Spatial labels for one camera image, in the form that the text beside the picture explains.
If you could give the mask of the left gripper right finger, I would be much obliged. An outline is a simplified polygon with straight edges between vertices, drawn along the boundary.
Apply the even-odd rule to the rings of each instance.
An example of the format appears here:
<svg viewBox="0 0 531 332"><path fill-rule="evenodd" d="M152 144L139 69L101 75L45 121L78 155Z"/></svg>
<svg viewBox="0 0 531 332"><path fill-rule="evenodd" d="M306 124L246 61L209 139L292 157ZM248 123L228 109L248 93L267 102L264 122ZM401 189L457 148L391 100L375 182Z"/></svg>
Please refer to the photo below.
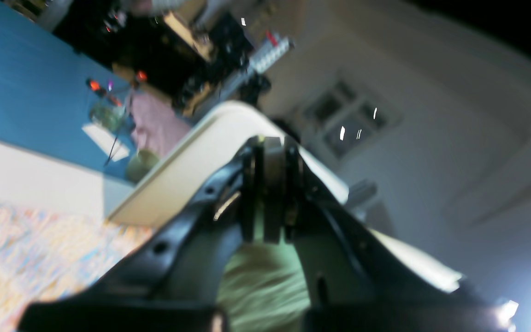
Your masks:
<svg viewBox="0 0 531 332"><path fill-rule="evenodd" d="M265 140L265 240L293 244L311 307L305 332L506 332L498 305L439 290L360 225L296 145Z"/></svg>

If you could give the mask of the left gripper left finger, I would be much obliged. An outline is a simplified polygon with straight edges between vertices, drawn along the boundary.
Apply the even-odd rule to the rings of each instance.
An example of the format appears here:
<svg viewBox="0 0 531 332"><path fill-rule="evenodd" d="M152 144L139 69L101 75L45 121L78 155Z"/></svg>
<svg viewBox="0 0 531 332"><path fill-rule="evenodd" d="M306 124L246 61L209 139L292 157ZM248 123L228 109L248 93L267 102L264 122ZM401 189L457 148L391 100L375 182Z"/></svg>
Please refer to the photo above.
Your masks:
<svg viewBox="0 0 531 332"><path fill-rule="evenodd" d="M181 212L92 286L34 302L21 332L226 332L220 279L253 239L256 172L264 138L250 138L201 185Z"/></svg>

